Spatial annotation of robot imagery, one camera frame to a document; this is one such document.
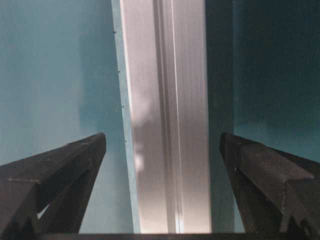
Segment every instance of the blue-green panel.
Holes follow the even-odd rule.
[[[235,134],[320,161],[319,23],[318,0],[233,1]]]
[[[0,1],[0,164],[104,132],[82,232],[133,232],[110,0]]]

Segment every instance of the teal wall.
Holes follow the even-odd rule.
[[[235,133],[320,161],[320,2],[234,2]]]
[[[0,1],[0,164],[104,132],[82,232],[133,232],[110,0]]]

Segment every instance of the black clamp jaw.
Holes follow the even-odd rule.
[[[247,233],[320,239],[320,164],[229,133],[220,152]]]
[[[320,239],[319,163],[228,133],[220,152],[246,233],[78,234],[106,153],[98,133],[0,167],[0,240]]]

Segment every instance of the teal surface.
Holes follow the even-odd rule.
[[[318,0],[233,1],[236,135],[320,162],[319,23]]]
[[[116,46],[116,57],[118,63],[118,76],[120,84],[120,96],[122,103],[122,116],[123,116],[123,129],[125,138],[125,152],[126,162],[128,168],[129,188],[130,188],[130,200],[132,210],[132,222],[133,232],[139,234],[140,230],[140,216],[139,216],[139,204],[138,204],[138,192],[136,181],[136,168],[134,161],[134,145],[132,138],[132,126],[131,126],[131,113],[130,113],[130,101],[127,82],[126,71],[126,59],[125,59],[125,46],[124,46],[124,34],[123,24],[121,20],[121,6],[120,0],[111,0],[112,2],[112,15],[114,26],[114,38]]]
[[[0,1],[0,164],[104,132],[82,232],[132,233],[109,0]]]

